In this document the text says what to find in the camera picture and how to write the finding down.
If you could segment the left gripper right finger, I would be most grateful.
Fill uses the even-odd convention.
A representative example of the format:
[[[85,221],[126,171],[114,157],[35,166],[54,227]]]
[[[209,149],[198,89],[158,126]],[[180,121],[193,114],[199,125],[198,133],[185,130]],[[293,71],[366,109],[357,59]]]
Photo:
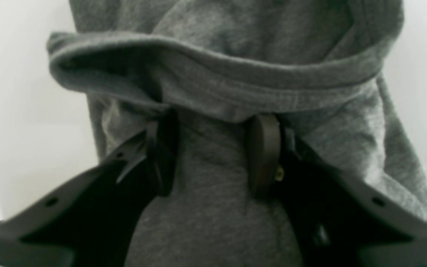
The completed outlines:
[[[275,114],[246,122],[248,184],[278,200],[304,267],[427,267],[427,222],[327,164]]]

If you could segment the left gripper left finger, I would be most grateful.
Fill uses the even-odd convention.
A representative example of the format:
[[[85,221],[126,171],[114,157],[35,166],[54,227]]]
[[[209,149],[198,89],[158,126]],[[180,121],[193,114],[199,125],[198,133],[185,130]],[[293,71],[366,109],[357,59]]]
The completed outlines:
[[[1,220],[0,266],[124,266],[144,209],[172,191],[178,139],[170,109],[97,166]]]

